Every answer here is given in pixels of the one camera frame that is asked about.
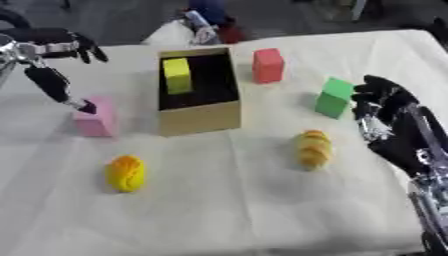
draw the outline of red cube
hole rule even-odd
[[[254,80],[259,84],[281,81],[285,61],[278,49],[262,49],[255,51],[252,71]]]

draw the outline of white tablecloth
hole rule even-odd
[[[253,51],[277,47],[284,80],[251,82]],[[392,167],[363,143],[350,111],[312,110],[329,76],[365,74],[406,86],[448,125],[448,58],[426,33],[395,31],[272,38],[231,46],[243,127],[157,135],[157,52],[106,48],[110,63],[52,61],[77,95],[113,99],[116,139],[83,138],[70,110],[17,68],[0,93],[0,255],[327,255],[418,248],[421,228]],[[327,132],[335,156],[321,172],[296,165],[291,139]],[[103,166],[134,154],[148,185],[116,194]]]

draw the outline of pink cube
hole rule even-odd
[[[116,133],[116,113],[108,98],[88,99],[96,105],[96,114],[76,112],[73,114],[76,126],[87,137],[112,137]]]
[[[252,71],[256,83],[266,84],[281,81],[284,68],[285,61],[278,49],[255,51]]]

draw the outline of striped ball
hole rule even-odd
[[[308,170],[316,170],[330,160],[330,139],[321,131],[310,130],[297,137],[297,159]]]

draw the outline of floor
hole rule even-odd
[[[163,22],[173,19],[187,0],[72,0],[73,9],[61,10],[61,0],[10,0],[7,7],[25,15],[35,26],[66,27],[82,32],[101,45],[138,44]],[[386,16],[380,20],[330,22],[316,3],[292,0],[224,0],[249,39],[396,28],[409,22],[448,18],[442,0],[383,0]]]

